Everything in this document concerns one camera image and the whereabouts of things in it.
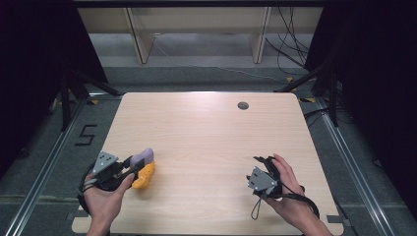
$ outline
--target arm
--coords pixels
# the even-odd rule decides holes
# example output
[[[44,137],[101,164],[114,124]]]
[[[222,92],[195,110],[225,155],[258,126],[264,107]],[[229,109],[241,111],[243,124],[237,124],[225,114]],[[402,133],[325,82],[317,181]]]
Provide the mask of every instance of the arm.
[[[86,203],[89,206],[91,225],[89,236],[107,235],[111,223],[116,218],[122,207],[122,200],[125,192],[131,187],[134,174],[128,175],[114,192],[106,192],[96,187],[85,191]]]
[[[292,167],[279,155],[273,155],[273,164],[280,173],[280,179],[295,193],[304,196],[304,192],[295,178]],[[289,194],[289,190],[282,187],[283,194]],[[266,202],[281,215],[285,221],[298,228],[306,236],[331,235],[328,228],[312,212],[310,207],[303,202],[283,198],[280,202],[275,199],[266,199]]]

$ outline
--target wooden table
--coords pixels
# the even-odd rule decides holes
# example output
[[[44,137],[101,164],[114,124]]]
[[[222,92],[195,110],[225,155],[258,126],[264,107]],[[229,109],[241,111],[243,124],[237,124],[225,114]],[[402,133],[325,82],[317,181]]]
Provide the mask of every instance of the wooden table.
[[[242,110],[244,101],[249,108]],[[124,95],[103,150],[124,159],[153,148],[156,170],[146,190],[130,189],[113,233],[300,235],[247,187],[253,156],[279,153],[292,165],[322,221],[338,215],[300,106],[292,93],[160,92]],[[73,230],[87,232],[89,217]]]

